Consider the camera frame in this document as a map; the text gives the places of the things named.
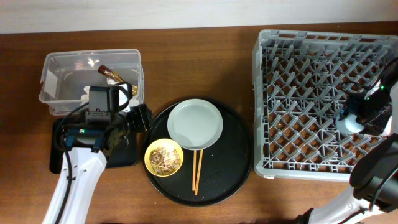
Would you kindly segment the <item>blue cup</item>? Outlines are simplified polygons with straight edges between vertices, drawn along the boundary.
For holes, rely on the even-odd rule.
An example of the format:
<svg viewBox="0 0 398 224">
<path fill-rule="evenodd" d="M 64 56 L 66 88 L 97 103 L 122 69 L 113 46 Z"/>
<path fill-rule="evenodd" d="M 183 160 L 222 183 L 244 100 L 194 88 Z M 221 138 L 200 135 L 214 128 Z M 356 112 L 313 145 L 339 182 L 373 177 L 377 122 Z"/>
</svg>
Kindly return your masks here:
<svg viewBox="0 0 398 224">
<path fill-rule="evenodd" d="M 364 130 L 364 126 L 356 122 L 357 116 L 342 109 L 335 118 L 335 126 L 343 134 L 355 134 Z"/>
</svg>

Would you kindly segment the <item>yellow bowl with food scraps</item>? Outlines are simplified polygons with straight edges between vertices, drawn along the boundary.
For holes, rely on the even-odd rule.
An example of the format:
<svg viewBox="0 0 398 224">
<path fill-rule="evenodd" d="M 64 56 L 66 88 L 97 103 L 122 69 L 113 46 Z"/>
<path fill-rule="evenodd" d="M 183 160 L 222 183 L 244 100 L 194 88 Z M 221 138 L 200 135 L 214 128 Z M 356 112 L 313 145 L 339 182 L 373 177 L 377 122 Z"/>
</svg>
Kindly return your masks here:
<svg viewBox="0 0 398 224">
<path fill-rule="evenodd" d="M 149 144 L 144 153 L 144 164 L 150 174 L 156 177 L 174 175 L 182 167 L 183 151 L 171 139 L 158 139 Z"/>
</svg>

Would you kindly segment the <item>gold snack wrapper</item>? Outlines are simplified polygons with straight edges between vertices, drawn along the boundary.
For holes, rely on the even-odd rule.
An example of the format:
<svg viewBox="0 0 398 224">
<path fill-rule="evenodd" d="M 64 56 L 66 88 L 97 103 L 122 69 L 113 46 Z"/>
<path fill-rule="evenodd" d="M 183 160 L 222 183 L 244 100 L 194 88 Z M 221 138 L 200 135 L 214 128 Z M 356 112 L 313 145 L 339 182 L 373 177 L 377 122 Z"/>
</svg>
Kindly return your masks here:
<svg viewBox="0 0 398 224">
<path fill-rule="evenodd" d="M 119 84 L 126 83 L 126 81 L 117 73 L 108 68 L 105 65 L 100 65 L 98 68 L 98 73 L 104 75 L 106 78 L 111 78 L 117 81 Z"/>
</svg>

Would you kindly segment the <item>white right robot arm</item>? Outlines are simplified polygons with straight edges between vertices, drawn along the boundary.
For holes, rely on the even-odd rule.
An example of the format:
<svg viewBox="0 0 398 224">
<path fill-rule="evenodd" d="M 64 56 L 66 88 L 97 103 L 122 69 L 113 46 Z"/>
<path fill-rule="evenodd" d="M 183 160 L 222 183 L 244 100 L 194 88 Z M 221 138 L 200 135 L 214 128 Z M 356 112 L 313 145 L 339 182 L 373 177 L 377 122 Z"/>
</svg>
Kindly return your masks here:
<svg viewBox="0 0 398 224">
<path fill-rule="evenodd" d="M 388 137 L 354 166 L 350 186 L 329 204 L 311 208 L 294 223 L 359 223 L 397 209 L 397 59 L 384 67 L 375 83 L 362 93 L 349 93 L 335 125 L 345 134 Z"/>
</svg>

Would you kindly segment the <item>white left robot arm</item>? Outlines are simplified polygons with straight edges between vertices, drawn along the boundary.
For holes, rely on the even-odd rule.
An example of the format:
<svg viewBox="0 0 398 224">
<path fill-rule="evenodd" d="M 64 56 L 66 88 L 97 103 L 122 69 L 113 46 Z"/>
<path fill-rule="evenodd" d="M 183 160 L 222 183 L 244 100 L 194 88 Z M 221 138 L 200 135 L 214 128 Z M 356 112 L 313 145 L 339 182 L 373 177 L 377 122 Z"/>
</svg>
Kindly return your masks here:
<svg viewBox="0 0 398 224">
<path fill-rule="evenodd" d="M 152 111 L 145 104 L 116 114 L 86 111 L 84 122 L 60 125 L 63 162 L 43 222 L 84 223 L 96 184 L 113 151 L 129 134 L 151 128 Z"/>
</svg>

